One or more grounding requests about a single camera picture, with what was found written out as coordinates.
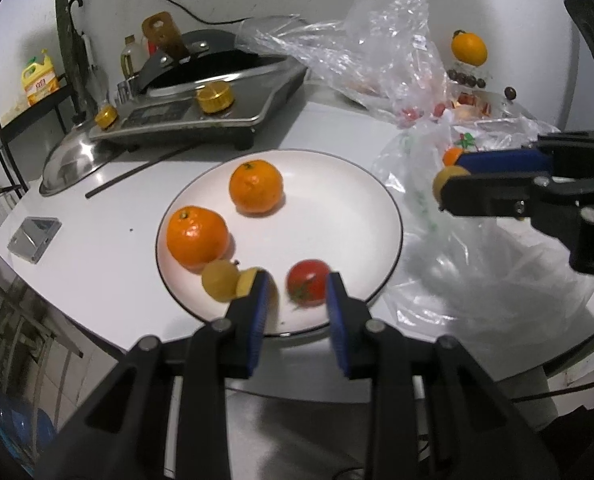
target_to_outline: plastic bag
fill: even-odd
[[[481,358],[491,348],[538,344],[560,335],[594,291],[568,265],[558,240],[529,221],[455,218],[440,212],[432,180],[445,150],[518,148],[554,132],[524,117],[451,125],[419,121],[383,150],[373,174],[402,215],[404,248],[384,298],[398,324],[436,337],[451,333]]]
[[[400,124],[447,102],[448,76],[429,39],[428,0],[354,0],[342,22],[245,20],[235,44],[293,56],[374,115]]]

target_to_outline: plate rim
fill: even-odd
[[[401,218],[401,211],[399,210],[399,208],[397,206],[397,202],[395,201],[394,197],[388,191],[388,188],[385,186],[385,184],[381,180],[379,180],[376,176],[374,176],[371,172],[369,172],[368,170],[366,170],[365,168],[363,168],[359,164],[356,164],[355,162],[353,162],[351,160],[348,160],[347,158],[343,158],[342,156],[334,155],[333,153],[326,153],[326,152],[320,152],[318,150],[308,150],[308,149],[303,149],[303,148],[280,148],[280,149],[276,149],[276,150],[263,150],[262,152],[250,153],[250,156],[261,155],[263,153],[268,153],[268,152],[306,152],[306,153],[317,153],[318,155],[330,156],[332,158],[336,158],[337,160],[342,160],[342,161],[347,162],[348,164],[350,164],[350,165],[358,168],[359,170],[363,171],[363,173],[368,174],[386,192],[386,194],[388,195],[390,201],[392,202],[392,205],[393,205],[393,207],[395,209],[395,212],[397,213],[397,217],[399,218],[399,247],[397,248],[397,256],[395,257],[394,263],[390,267],[390,270],[388,271],[387,275],[385,276],[385,278],[383,279],[383,281],[379,284],[379,286],[376,288],[376,290],[368,298],[366,298],[365,303],[366,304],[370,304],[370,302],[372,302],[372,300],[374,300],[376,298],[376,296],[385,288],[386,284],[388,283],[388,280],[392,277],[392,274],[395,272],[395,269],[397,268],[397,264],[399,263],[399,260],[401,258],[401,251],[403,250],[403,246],[404,246],[404,223],[403,223],[403,219]],[[170,206],[173,204],[173,202],[175,200],[177,200],[182,195],[182,193],[184,191],[186,191],[186,189],[188,189],[190,186],[192,186],[193,183],[195,183],[197,180],[199,180],[205,174],[210,173],[211,171],[216,170],[220,166],[223,166],[224,164],[227,164],[229,162],[232,162],[233,160],[236,160],[238,158],[244,158],[245,156],[247,156],[247,155],[237,155],[237,156],[234,156],[232,158],[229,158],[228,160],[224,160],[224,161],[220,162],[219,164],[217,164],[216,166],[213,166],[211,168],[208,168],[208,170],[203,171],[202,173],[200,173],[199,175],[197,175],[194,179],[192,179],[188,184],[186,184],[181,189],[181,191],[179,191],[179,193],[177,193],[174,196],[174,198],[170,201],[170,204],[168,205],[168,208],[166,209],[166,211],[164,212],[163,216],[161,217],[161,220],[159,221],[159,226],[157,228],[157,235],[155,235],[155,262],[157,263],[157,273],[159,274],[159,277],[161,279],[161,282],[164,284],[164,287],[168,291],[168,294],[170,294],[170,296],[176,301],[176,303],[185,312],[187,312],[188,314],[190,314],[193,318],[195,318],[199,322],[203,323],[204,325],[206,325],[206,324],[208,324],[210,322],[207,319],[203,319],[202,317],[198,316],[194,312],[191,312],[181,301],[179,301],[179,299],[176,297],[176,295],[173,293],[173,291],[170,290],[170,288],[168,287],[168,284],[166,283],[166,280],[164,279],[164,277],[163,277],[163,275],[161,273],[161,266],[159,265],[159,257],[158,257],[158,254],[157,254],[157,241],[159,240],[159,235],[161,233],[161,229],[162,229],[162,226],[164,224],[164,219],[166,218],[166,213],[170,209]],[[283,332],[283,333],[279,333],[279,334],[264,334],[264,338],[292,338],[292,337],[296,337],[296,336],[301,336],[301,335],[306,335],[306,334],[312,334],[314,332],[318,332],[320,330],[326,329],[328,326],[330,326],[330,322],[323,323],[321,325],[317,325],[317,326],[314,326],[314,327],[311,327],[311,328],[308,328],[308,329],[305,329],[305,330],[297,330],[297,331],[294,331],[294,332]]]

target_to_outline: wooden handle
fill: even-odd
[[[146,18],[141,24],[141,30],[148,41],[157,45],[175,61],[190,56],[170,13],[158,12]]]

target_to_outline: power cord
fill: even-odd
[[[175,7],[178,7],[183,12],[185,12],[186,14],[188,14],[192,19],[197,20],[199,23],[203,23],[203,25],[232,25],[233,23],[244,22],[245,20],[248,20],[250,18],[250,17],[248,17],[248,18],[239,18],[238,20],[229,20],[227,22],[209,22],[208,20],[204,20],[203,18],[200,18],[194,12],[192,12],[192,10],[187,9],[187,7],[184,7],[182,4],[177,3],[174,0],[165,0],[165,1],[167,1],[169,4],[174,5]]]
[[[565,394],[574,394],[575,392],[582,392],[584,390],[590,390],[594,388],[594,381],[587,384],[581,384],[580,386],[572,386],[571,388],[562,388],[561,390],[555,390],[554,392],[544,392],[542,394],[528,395],[525,397],[517,397],[510,399],[511,402],[527,402],[528,400],[539,400],[547,399],[549,397],[557,397]]]

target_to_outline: red tomato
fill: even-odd
[[[292,267],[286,278],[291,300],[299,306],[317,306],[326,300],[326,279],[330,274],[321,260],[303,260]]]

